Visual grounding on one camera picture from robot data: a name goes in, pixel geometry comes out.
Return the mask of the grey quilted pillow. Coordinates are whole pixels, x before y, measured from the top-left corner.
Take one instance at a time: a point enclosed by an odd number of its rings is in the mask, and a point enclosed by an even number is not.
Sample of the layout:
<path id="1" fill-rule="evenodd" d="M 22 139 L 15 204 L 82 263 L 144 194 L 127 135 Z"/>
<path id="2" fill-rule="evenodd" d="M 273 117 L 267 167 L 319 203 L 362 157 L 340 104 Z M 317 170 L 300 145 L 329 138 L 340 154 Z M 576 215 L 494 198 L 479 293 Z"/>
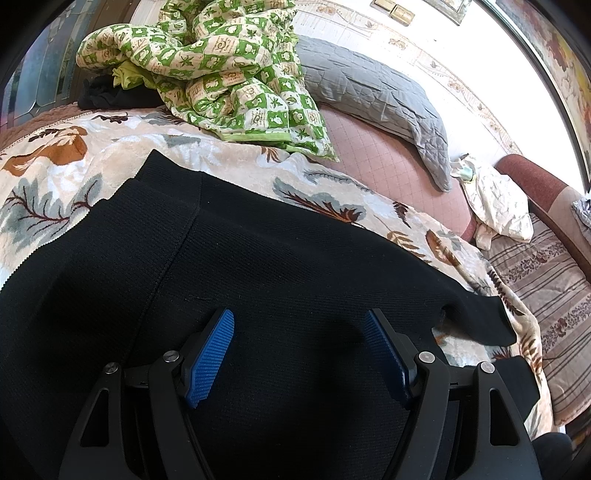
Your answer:
<path id="1" fill-rule="evenodd" d="M 315 101 L 411 143 L 438 189 L 452 190 L 444 121 L 417 82 L 373 58 L 318 38 L 298 38 L 297 55 Z"/>

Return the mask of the grey crumpled garment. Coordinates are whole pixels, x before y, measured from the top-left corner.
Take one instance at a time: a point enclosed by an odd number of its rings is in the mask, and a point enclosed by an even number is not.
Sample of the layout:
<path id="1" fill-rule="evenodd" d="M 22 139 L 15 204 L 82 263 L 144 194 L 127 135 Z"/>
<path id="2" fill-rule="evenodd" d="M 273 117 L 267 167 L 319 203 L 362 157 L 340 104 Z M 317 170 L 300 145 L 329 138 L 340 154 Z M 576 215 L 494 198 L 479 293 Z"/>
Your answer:
<path id="1" fill-rule="evenodd" d="M 588 196 L 581 197 L 572 202 L 571 207 L 580 221 L 587 229 L 591 228 L 591 199 Z"/>

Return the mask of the small gold framed picture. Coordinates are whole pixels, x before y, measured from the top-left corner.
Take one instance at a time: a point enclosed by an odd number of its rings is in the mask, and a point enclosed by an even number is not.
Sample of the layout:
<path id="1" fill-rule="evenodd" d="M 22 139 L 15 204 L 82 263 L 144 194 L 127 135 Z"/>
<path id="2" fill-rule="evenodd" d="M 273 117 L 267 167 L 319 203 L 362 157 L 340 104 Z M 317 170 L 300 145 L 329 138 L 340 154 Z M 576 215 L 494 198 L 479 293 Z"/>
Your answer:
<path id="1" fill-rule="evenodd" d="M 425 2 L 458 26 L 462 24 L 472 4 L 472 0 L 425 0 Z"/>

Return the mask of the beige wall switch plate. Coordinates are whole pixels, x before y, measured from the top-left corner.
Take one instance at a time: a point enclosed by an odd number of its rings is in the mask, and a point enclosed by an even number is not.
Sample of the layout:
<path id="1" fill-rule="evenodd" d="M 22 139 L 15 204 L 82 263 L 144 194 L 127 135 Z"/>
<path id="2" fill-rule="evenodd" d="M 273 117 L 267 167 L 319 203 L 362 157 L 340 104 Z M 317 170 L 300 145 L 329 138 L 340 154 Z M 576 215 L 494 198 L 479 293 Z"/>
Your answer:
<path id="1" fill-rule="evenodd" d="M 413 12 L 394 0 L 373 0 L 372 4 L 377 8 L 385 10 L 390 18 L 404 26 L 410 25 L 415 17 Z"/>

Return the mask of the black pants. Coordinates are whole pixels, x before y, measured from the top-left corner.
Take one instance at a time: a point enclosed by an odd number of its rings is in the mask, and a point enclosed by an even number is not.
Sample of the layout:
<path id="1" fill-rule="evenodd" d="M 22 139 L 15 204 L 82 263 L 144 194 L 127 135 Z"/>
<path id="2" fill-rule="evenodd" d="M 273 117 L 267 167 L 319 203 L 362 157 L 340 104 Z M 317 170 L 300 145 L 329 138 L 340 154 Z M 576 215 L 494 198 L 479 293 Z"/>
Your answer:
<path id="1" fill-rule="evenodd" d="M 408 419 L 363 341 L 363 316 L 436 350 L 442 321 L 517 337 L 498 297 L 383 237 L 158 153 L 1 291 L 1 475 L 54 479 L 115 362 L 136 371 L 226 308 L 235 334 L 190 419 L 219 479 L 378 479 Z"/>

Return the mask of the framed horse painting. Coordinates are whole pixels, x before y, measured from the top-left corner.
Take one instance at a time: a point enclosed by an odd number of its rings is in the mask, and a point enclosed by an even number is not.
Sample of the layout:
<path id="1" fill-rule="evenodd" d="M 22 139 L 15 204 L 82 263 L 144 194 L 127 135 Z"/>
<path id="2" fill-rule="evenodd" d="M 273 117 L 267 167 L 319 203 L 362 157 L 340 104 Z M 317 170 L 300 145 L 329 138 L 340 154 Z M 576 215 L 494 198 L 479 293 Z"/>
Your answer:
<path id="1" fill-rule="evenodd" d="M 590 189 L 590 77 L 575 50 L 532 1 L 484 1 L 546 83 L 571 138 L 584 191 Z"/>

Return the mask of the leaf pattern beige blanket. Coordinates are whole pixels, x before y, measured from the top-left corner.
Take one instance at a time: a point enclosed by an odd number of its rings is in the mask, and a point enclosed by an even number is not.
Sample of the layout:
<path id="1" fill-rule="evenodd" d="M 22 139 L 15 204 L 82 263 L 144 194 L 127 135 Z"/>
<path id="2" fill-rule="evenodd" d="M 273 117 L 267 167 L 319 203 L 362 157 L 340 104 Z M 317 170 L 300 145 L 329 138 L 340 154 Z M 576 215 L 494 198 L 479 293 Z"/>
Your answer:
<path id="1" fill-rule="evenodd" d="M 359 147 L 353 161 L 315 163 L 304 155 L 213 138 L 161 110 L 81 112 L 59 107 L 1 136 L 1 274 L 10 276 L 38 247 L 75 226 L 99 200 L 133 177 L 159 151 L 181 167 L 202 171 L 254 193 L 373 231 L 466 289 L 499 297 L 516 332 L 508 347 L 484 347 L 454 327 L 436 340 L 457 366 L 522 356 L 540 398 L 525 426 L 532 437 L 555 428 L 542 367 L 539 324 L 530 309 L 453 217 L 466 209 L 459 192 L 441 194 L 431 214 L 387 181 L 375 181 L 369 155 L 419 170 L 400 141 L 331 109 L 324 110 L 339 149 Z"/>

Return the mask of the brown wooden glass door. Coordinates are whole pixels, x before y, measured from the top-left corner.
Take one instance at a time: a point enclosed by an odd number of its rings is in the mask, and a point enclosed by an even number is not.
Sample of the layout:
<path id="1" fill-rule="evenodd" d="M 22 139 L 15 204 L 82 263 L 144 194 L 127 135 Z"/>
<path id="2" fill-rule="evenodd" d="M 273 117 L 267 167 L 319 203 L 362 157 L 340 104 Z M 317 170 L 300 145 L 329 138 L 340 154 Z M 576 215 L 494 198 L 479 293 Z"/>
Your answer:
<path id="1" fill-rule="evenodd" d="M 102 26 L 130 20 L 137 6 L 136 1 L 62 2 L 55 17 L 35 34 L 1 90 L 1 129 L 75 102 L 91 77 L 76 66 L 81 41 Z"/>

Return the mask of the green white patterned quilt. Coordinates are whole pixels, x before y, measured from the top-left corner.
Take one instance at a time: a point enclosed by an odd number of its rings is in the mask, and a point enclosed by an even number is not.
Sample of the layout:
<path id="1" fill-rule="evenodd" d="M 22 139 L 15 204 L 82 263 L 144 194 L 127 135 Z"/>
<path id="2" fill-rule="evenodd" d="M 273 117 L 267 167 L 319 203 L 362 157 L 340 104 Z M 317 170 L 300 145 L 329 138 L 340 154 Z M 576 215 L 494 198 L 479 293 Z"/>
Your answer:
<path id="1" fill-rule="evenodd" d="M 167 1 L 153 25 L 88 34 L 76 63 L 111 73 L 134 66 L 174 116 L 224 141 L 335 161 L 305 87 L 294 15 L 291 1 Z"/>

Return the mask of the small green bottle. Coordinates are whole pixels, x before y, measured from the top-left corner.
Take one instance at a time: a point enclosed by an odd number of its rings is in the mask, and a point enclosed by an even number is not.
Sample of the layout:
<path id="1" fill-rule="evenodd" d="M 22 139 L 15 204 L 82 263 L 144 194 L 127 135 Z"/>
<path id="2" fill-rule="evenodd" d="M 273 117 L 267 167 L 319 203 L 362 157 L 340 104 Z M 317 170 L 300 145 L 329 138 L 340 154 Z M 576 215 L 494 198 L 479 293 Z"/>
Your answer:
<path id="1" fill-rule="evenodd" d="M 458 158 L 451 163 L 451 175 L 463 183 L 470 183 L 475 177 L 475 168 L 471 161 Z"/>

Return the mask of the pink mattress sheet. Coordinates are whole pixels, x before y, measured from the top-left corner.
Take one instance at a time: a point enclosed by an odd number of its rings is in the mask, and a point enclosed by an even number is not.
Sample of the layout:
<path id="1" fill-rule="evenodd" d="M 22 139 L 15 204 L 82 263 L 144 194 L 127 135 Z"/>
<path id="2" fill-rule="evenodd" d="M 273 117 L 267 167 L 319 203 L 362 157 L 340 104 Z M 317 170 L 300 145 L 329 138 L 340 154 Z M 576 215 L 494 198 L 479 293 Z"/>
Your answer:
<path id="1" fill-rule="evenodd" d="M 444 193 L 433 183 L 413 144 L 328 105 L 320 111 L 339 157 L 325 165 L 430 215 L 464 240 L 473 239 L 476 220 L 458 180 Z"/>

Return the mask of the red brown headboard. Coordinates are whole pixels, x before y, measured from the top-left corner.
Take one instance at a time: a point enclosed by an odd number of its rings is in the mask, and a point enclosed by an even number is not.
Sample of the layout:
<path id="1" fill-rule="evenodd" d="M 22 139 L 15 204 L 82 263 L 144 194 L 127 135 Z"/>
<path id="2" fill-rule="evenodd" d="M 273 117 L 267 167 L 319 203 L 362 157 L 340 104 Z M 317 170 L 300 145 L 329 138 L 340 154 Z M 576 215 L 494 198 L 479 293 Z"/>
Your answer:
<path id="1" fill-rule="evenodd" d="M 590 280 L 590 243 L 585 239 L 572 208 L 573 202 L 582 195 L 521 155 L 507 155 L 495 168 L 508 175 L 525 192 L 530 210 L 555 233 L 586 279 Z"/>

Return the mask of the cream crumpled cloth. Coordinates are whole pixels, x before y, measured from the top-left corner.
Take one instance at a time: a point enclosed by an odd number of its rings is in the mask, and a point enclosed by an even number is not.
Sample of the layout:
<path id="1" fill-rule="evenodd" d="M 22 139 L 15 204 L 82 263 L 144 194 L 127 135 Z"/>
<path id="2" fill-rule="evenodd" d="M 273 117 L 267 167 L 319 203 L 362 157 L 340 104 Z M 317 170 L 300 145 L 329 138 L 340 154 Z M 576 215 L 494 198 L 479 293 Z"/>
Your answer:
<path id="1" fill-rule="evenodd" d="M 525 192 L 508 175 L 501 174 L 493 166 L 481 164 L 469 154 L 459 156 L 453 161 L 458 158 L 471 161 L 475 168 L 472 182 L 463 183 L 458 180 L 477 218 L 477 247 L 484 251 L 490 250 L 496 236 L 529 243 L 533 238 L 534 228 Z"/>

